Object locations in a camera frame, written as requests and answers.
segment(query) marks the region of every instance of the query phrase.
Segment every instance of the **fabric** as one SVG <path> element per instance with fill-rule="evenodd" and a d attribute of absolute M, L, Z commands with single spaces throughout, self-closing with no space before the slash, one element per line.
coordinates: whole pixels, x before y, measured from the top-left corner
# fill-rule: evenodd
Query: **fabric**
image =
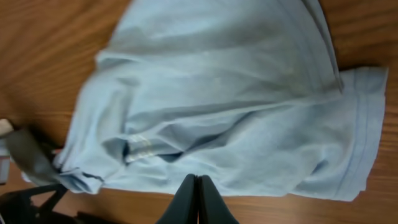
<path fill-rule="evenodd" d="M 80 93 L 54 165 L 74 192 L 353 200 L 384 116 L 386 70 L 339 73 L 314 0 L 136 0 Z"/>

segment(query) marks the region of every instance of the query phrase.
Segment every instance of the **wooden surface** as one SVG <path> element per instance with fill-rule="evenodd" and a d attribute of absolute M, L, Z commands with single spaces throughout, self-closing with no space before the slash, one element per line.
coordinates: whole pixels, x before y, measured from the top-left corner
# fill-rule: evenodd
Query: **wooden surface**
<path fill-rule="evenodd" d="M 94 68 L 93 57 L 106 45 L 128 3 L 0 0 L 0 118 L 34 124 L 63 144 L 78 90 Z M 340 68 L 390 67 L 382 140 L 367 190 L 352 203 L 294 195 L 226 198 L 241 223 L 398 223 L 398 1 L 321 3 Z M 11 168 L 0 194 L 31 186 Z M 99 195 L 68 194 L 56 210 L 154 223 L 171 198 L 104 189 Z"/>

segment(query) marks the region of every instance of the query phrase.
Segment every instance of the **light blue cloth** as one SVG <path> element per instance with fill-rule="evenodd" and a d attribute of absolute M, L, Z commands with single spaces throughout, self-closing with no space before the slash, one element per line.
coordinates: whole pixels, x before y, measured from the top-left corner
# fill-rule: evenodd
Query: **light blue cloth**
<path fill-rule="evenodd" d="M 54 161 L 74 192 L 365 189 L 387 72 L 339 73 L 317 1 L 136 0 L 97 61 Z"/>

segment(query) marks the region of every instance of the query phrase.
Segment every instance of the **brown wooden tabletop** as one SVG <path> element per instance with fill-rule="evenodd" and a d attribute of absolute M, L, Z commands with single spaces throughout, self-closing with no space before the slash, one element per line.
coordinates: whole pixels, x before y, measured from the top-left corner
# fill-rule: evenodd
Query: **brown wooden tabletop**
<path fill-rule="evenodd" d="M 94 69 L 95 53 L 106 46 L 129 2 L 0 0 L 0 118 L 33 124 L 62 145 L 78 91 Z M 341 69 L 390 68 L 382 139 L 367 190 L 350 203 L 294 195 L 225 198 L 241 223 L 398 223 L 398 1 L 321 3 Z M 28 187 L 12 166 L 0 194 Z M 68 193 L 56 211 L 154 223 L 171 198 L 109 189 L 99 195 Z"/>

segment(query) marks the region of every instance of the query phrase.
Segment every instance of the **cloth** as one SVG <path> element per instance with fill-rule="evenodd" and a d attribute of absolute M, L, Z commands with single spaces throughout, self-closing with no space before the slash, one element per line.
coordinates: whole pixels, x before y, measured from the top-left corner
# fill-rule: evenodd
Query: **cloth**
<path fill-rule="evenodd" d="M 74 192 L 173 194 L 189 173 L 221 195 L 365 188 L 387 72 L 339 73 L 317 1 L 136 0 L 97 63 L 54 160 Z"/>

